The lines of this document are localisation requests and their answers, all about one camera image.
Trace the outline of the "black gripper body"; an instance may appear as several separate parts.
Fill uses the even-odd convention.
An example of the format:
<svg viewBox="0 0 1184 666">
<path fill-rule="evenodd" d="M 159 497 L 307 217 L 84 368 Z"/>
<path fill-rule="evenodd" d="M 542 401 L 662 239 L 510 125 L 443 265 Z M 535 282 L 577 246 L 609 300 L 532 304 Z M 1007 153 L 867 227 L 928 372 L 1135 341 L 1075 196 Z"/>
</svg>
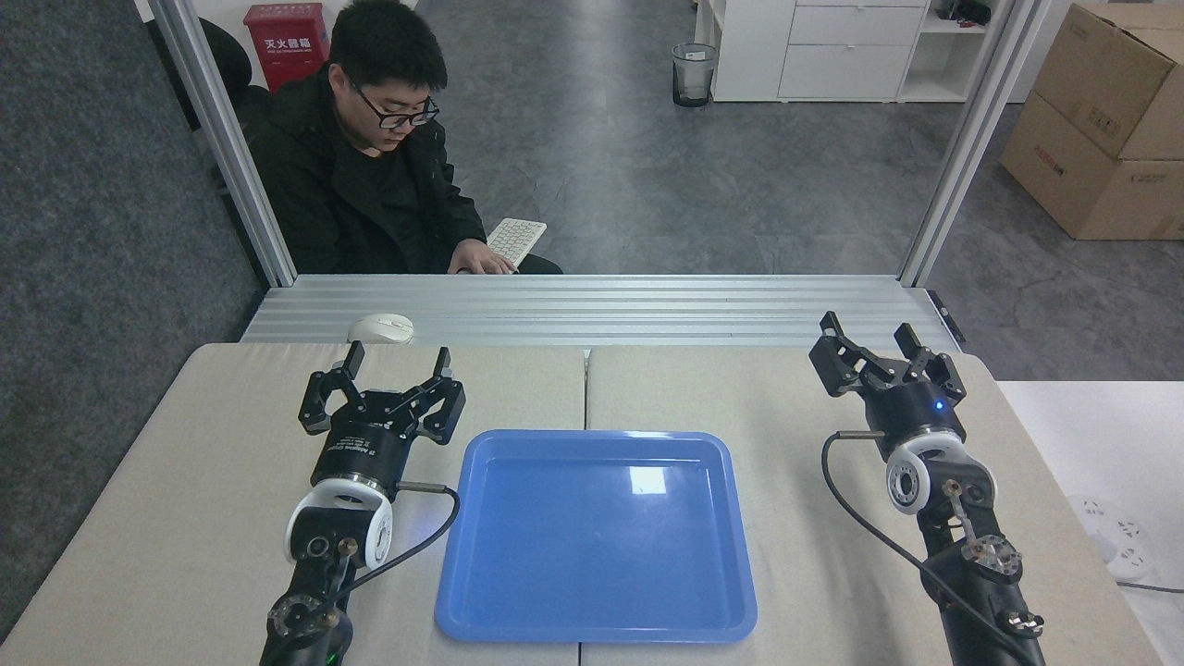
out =
<svg viewBox="0 0 1184 666">
<path fill-rule="evenodd" d="M 966 438 L 965 427 L 955 417 L 955 406 L 965 396 L 960 376 L 896 383 L 868 376 L 868 425 L 884 433 L 877 438 L 881 459 L 888 460 L 892 452 L 924 433 L 948 431 Z"/>
<path fill-rule="evenodd" d="M 395 489 L 411 443 L 426 416 L 423 398 L 410 393 L 361 393 L 363 409 L 343 405 L 333 414 L 328 438 L 313 470 L 313 485 L 326 479 L 359 479 L 377 489 Z"/>
</svg>

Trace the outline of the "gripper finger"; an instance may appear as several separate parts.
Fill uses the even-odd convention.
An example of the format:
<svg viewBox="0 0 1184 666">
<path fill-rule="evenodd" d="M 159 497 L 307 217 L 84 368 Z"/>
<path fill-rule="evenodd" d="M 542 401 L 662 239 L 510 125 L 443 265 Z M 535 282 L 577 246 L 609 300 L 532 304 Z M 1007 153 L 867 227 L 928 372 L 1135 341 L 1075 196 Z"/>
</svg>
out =
<svg viewBox="0 0 1184 666">
<path fill-rule="evenodd" d="M 821 332 L 807 358 L 829 396 L 883 391 L 896 382 L 896 361 L 854 344 L 843 332 L 836 312 L 828 310 L 821 318 Z"/>
<path fill-rule="evenodd" d="M 318 435 L 330 429 L 332 418 L 327 414 L 327 404 L 334 391 L 345 395 L 348 417 L 367 412 L 363 396 L 352 383 L 359 374 L 362 361 L 363 342 L 356 340 L 350 342 L 350 350 L 337 367 L 310 374 L 300 408 L 300 423 L 308 435 Z"/>
<path fill-rule="evenodd" d="M 900 374 L 902 384 L 929 382 L 944 395 L 942 405 L 964 401 L 966 391 L 948 354 L 924 346 L 908 322 L 897 327 L 894 339 L 906 357 L 906 369 Z"/>
<path fill-rule="evenodd" d="M 452 440 L 461 422 L 465 393 L 463 383 L 455 379 L 450 360 L 449 347 L 440 347 L 433 374 L 401 393 L 395 404 L 395 433 L 403 441 L 412 442 L 423 436 L 436 444 L 448 446 Z"/>
</svg>

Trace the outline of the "person's hand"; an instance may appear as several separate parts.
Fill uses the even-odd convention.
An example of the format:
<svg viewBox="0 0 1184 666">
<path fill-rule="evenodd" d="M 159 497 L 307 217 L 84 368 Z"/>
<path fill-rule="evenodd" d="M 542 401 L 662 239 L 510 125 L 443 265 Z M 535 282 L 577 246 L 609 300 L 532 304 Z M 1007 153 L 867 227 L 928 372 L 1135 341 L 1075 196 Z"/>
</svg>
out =
<svg viewBox="0 0 1184 666">
<path fill-rule="evenodd" d="M 465 239 L 461 241 L 451 255 L 448 273 L 457 275 L 461 273 L 477 275 L 510 275 L 517 271 L 517 265 L 494 252 L 485 245 L 484 241 Z"/>
</svg>

